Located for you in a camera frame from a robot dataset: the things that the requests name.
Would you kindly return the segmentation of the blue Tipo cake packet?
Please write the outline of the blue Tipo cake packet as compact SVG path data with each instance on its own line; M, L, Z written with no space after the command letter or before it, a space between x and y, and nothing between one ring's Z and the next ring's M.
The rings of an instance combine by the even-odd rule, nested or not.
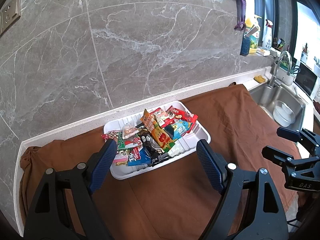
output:
M127 161L128 166L149 164L151 164L151 157L146 153L144 147L138 146L131 149Z

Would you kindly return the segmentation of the white bowl in sink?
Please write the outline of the white bowl in sink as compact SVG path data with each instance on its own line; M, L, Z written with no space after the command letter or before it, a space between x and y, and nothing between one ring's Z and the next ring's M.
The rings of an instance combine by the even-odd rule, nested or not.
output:
M282 127L289 127L296 121L296 116L291 108L284 102L274 102L273 118Z

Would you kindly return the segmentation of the steel kitchen sink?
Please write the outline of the steel kitchen sink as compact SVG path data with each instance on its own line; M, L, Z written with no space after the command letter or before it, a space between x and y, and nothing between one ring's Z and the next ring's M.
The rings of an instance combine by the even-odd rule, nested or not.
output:
M279 126L294 131L302 128L305 103L291 90L282 86L271 88L268 84L263 84L249 93Z

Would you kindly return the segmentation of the white microwave oven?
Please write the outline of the white microwave oven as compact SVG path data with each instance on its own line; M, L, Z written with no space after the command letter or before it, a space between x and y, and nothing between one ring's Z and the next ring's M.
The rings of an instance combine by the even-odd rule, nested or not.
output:
M319 66L308 67L304 62L300 62L300 72L294 82L297 84L311 100L319 98Z

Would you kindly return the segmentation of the steel kitchen faucet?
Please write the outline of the steel kitchen faucet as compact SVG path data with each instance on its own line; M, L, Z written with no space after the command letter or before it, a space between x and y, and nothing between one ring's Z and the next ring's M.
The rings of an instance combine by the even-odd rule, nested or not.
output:
M278 62L274 67L272 77L268 81L268 86L280 87L281 85L290 86L293 83L294 76L291 74L292 57L288 51L283 51L280 54Z

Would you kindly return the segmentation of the yellow sponge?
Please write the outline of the yellow sponge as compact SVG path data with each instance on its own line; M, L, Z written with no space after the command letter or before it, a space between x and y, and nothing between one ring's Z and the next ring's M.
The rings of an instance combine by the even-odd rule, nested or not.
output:
M254 77L254 80L255 80L257 83L264 83L264 82L266 81L266 79L265 79L262 75L255 76L255 77Z

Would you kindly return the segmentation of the white spray bottle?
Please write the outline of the white spray bottle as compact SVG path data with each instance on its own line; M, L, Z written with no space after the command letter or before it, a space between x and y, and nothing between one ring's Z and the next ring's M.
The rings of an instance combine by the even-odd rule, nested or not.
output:
M272 21L266 19L265 27L266 27L266 29L265 29L265 33L263 36L262 47L265 50L270 50L272 47L272 27L273 27Z

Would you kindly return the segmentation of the dark red snack packet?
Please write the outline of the dark red snack packet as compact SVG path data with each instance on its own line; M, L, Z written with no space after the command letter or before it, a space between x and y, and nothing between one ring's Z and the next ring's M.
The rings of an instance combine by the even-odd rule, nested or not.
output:
M119 131L109 131L103 135L101 135L101 137L104 139L104 140L108 140L108 139L112 139L114 141L118 141L118 137L119 137Z

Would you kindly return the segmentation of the yellow detergent bottle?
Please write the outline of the yellow detergent bottle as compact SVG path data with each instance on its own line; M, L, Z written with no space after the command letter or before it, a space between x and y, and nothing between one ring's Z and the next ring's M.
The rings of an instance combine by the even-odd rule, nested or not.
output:
M258 42L260 37L260 25L258 22L259 18L261 17L258 15L252 15L245 20L245 24L246 24L245 36L250 39L250 45L249 45L250 54L255 54L257 52Z

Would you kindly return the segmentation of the black coffee snack packet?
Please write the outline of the black coffee snack packet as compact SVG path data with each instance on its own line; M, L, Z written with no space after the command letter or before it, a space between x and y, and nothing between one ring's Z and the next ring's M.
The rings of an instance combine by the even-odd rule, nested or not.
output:
M170 155L163 151L146 128L142 127L138 132L138 136L146 153L151 158L151 166L156 166L170 159Z

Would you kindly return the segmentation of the teal cartoon snack packet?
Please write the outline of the teal cartoon snack packet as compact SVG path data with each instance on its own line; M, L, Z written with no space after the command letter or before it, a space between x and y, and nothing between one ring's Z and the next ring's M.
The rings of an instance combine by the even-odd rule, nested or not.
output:
M192 122L178 120L178 122L174 122L173 124L165 126L164 130L173 141L176 141L183 137L186 133L189 133L192 125Z

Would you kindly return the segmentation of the orange snack packet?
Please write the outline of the orange snack packet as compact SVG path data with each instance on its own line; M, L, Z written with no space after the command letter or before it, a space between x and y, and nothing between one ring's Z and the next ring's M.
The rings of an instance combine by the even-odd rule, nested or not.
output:
M150 132L153 139L161 147L164 152L169 152L171 148L175 145L171 137L166 133L166 131L159 126L153 114L150 114L146 109L144 109L143 116L141 117L141 122L144 124L146 129Z

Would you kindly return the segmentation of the white plastic tray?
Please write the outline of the white plastic tray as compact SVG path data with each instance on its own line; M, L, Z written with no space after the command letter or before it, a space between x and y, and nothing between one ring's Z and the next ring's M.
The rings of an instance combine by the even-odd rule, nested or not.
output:
M103 132L107 133L109 131L120 130L123 128L125 124L133 121L135 124L140 123L140 118L142 117L143 112L136 112L131 115L118 118L116 120L112 120L107 122L104 125ZM146 172L150 172L162 166L173 163L181 158L188 156L189 154L196 151L196 144L199 140L204 139L208 143L211 141L211 137L207 130L200 124L199 121L196 122L195 127L191 130L191 132L187 135L184 135L181 139L176 142L175 148L179 150L178 154L161 162L160 164L155 165L154 167L148 166L146 164L137 165L133 167L128 167L126 165L112 165L110 168L110 172L112 176L118 180L128 179Z

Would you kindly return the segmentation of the red white snack packet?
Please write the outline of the red white snack packet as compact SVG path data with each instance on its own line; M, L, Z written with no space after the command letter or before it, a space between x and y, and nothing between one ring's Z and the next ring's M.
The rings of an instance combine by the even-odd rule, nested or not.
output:
M157 109L152 111L151 115L153 115L154 119L157 121L159 126L161 126L161 128L168 126L174 120L173 115L170 115L169 113L167 113L165 110L163 110L160 107L158 107Z

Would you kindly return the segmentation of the wall power socket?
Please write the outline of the wall power socket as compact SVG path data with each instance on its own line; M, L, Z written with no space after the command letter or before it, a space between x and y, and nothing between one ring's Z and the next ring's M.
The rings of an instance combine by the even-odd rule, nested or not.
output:
M1 9L1 36L21 17L21 0L9 0Z

